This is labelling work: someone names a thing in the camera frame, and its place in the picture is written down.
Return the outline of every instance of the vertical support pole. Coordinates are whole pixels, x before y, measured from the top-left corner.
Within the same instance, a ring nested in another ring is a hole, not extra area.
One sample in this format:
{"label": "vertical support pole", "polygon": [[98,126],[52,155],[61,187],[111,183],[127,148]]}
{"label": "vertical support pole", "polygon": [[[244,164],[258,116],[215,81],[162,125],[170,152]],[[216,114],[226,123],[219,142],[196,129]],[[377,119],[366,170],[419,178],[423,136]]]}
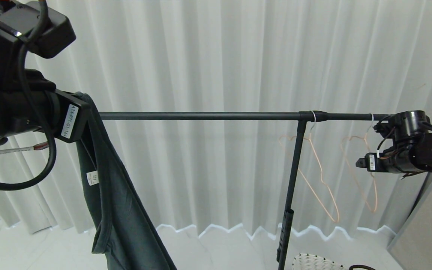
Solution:
{"label": "vertical support pole", "polygon": [[284,270],[286,253],[288,252],[288,245],[290,243],[291,224],[293,223],[294,215],[294,211],[291,209],[291,203],[293,202],[293,193],[296,185],[296,175],[298,174],[298,167],[300,164],[303,140],[305,138],[306,124],[307,121],[305,120],[298,121],[298,133],[296,134],[293,163],[289,175],[288,194],[286,195],[286,205],[284,206],[283,226],[281,227],[281,236],[279,238],[279,247],[276,255],[276,260],[279,263],[278,270]]}

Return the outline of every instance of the horizontal bar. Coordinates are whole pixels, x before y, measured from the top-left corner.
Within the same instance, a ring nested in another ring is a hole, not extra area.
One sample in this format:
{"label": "horizontal bar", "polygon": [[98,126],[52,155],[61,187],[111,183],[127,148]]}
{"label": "horizontal bar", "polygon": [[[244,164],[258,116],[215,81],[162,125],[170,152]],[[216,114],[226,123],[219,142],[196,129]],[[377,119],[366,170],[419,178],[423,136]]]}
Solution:
{"label": "horizontal bar", "polygon": [[324,111],[299,112],[100,112],[103,120],[326,120],[379,121],[387,114],[327,113]]}

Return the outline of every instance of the curtain fold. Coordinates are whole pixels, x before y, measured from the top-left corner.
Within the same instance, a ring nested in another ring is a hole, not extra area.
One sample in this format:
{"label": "curtain fold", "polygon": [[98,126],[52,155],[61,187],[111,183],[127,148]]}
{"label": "curtain fold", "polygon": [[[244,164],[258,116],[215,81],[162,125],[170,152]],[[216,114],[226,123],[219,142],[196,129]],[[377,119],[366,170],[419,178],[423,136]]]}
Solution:
{"label": "curtain fold", "polygon": [[[77,40],[53,59],[29,55],[58,89],[85,92],[101,111],[304,111],[397,113],[432,120],[432,1],[48,0],[67,15]],[[282,220],[294,141],[293,121],[105,121],[110,139],[155,225],[238,224],[275,233]],[[326,235],[340,226],[397,232],[425,176],[351,178],[339,144],[364,136],[369,122],[328,121],[312,130],[324,180],[336,200],[335,224],[298,174],[293,228]],[[381,137],[370,130],[372,150]],[[43,142],[23,134],[2,147]],[[0,220],[29,233],[92,226],[74,145],[58,142],[50,176],[37,187],[0,192]],[[344,147],[353,164],[361,141]],[[48,154],[0,156],[0,181],[37,175]],[[331,196],[305,142],[300,168],[329,212]]]}

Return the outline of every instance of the black basket handle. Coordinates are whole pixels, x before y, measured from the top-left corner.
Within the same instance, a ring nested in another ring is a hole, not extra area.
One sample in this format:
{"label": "black basket handle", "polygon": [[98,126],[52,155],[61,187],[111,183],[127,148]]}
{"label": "black basket handle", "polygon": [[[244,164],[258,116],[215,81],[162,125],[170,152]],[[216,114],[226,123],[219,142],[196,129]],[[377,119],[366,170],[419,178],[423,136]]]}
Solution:
{"label": "black basket handle", "polygon": [[373,267],[369,267],[369,266],[362,265],[362,264],[355,264],[355,265],[349,267],[349,270],[355,270],[355,269],[376,270]]}

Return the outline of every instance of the clothing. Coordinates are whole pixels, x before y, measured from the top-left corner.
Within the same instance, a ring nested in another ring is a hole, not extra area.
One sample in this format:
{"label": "clothing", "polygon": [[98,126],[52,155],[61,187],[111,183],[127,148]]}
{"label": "clothing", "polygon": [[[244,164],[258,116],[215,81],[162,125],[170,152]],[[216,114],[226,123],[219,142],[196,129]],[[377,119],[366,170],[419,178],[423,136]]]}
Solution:
{"label": "clothing", "polygon": [[78,92],[76,96],[91,105],[76,146],[84,197],[96,226],[92,252],[106,255],[108,270],[175,270],[94,102],[88,94]]}

